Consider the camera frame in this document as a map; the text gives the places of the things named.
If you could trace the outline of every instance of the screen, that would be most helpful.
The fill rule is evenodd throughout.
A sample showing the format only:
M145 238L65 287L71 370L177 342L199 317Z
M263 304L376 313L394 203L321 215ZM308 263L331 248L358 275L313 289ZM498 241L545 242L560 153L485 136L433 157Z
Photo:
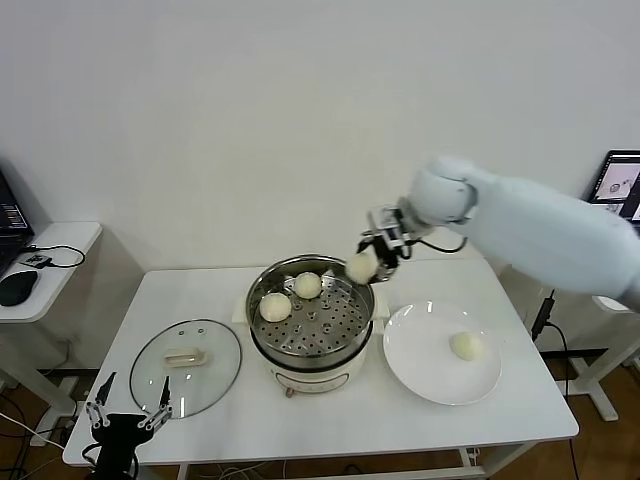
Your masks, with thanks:
M11 193L2 173L0 173L0 233L30 232L31 227L20 211L16 198Z
M640 151L611 151L588 202L640 228Z

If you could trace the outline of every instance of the laptop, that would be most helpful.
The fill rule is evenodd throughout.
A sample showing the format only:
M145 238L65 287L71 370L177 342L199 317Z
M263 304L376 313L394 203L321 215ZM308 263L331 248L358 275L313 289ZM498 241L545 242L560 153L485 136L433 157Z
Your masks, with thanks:
M0 276L13 264L22 247L32 238L33 229L0 172Z
M640 151L611 150L587 202L627 220L640 233Z

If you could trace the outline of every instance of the pot handle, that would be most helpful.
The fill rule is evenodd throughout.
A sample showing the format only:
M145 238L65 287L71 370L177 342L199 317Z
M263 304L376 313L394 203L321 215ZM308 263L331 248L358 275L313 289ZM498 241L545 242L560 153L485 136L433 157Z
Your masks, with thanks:
M391 317L391 312L389 311L387 298L380 290L374 288L373 297L375 304L373 308L373 315L371 316L371 321L373 322L373 333L382 334L384 333L384 327L387 324L387 320Z

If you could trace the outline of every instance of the white table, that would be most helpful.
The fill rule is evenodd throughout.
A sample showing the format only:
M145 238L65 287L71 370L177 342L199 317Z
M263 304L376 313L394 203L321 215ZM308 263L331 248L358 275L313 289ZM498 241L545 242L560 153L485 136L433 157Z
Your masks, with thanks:
M361 372L344 388L286 398L266 373L248 327L232 324L234 308L262 268L148 273L129 308L91 391L116 375L107 408L139 412L129 373L140 349L159 331L187 319L210 318L233 328L243 364L231 390L213 407L170 421L138 448L143 465L248 462L283 458L384 454L500 446L484 462L463 467L367 475L367 478L471 478L492 475L536 442L572 437L578 425L493 271L479 258L403 264L380 288L391 311L421 300L456 302L482 321L500 344L503 374L483 401L447 407L405 388L389 369L381 337L372 338ZM70 465L86 465L93 443L80 416L64 451ZM186 468L181 468L186 475Z
M85 255L99 237L102 228L95 222L58 222L47 225L43 231L35 236L31 245L50 247L54 245L68 245L75 247ZM67 249L48 250L43 254L52 257L54 263L69 265L77 262L80 255ZM16 272L36 270L22 265L19 260L27 258L29 254L23 254L4 274L3 278ZM37 270L39 278L35 284L31 296L22 304L15 307L0 306L0 326L11 324L30 324L42 318L58 297L66 283L69 281L75 268L44 268ZM38 329L33 330L34 335L43 335ZM76 403L69 394L77 382L77 377L63 379L57 387L33 368L28 358L24 358L16 348L2 337L0 330L0 369L10 377L23 384L26 388L46 401L50 408L40 420L37 429L48 430L55 426L61 416L72 415L76 409ZM44 442L38 437L33 437L31 444L42 446Z

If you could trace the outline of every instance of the computer mouse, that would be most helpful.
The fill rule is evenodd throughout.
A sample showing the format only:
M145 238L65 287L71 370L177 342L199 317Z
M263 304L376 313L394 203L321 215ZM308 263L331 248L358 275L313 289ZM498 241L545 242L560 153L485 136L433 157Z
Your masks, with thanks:
M0 282L0 305L13 307L24 302L38 279L38 272L29 270L9 275Z

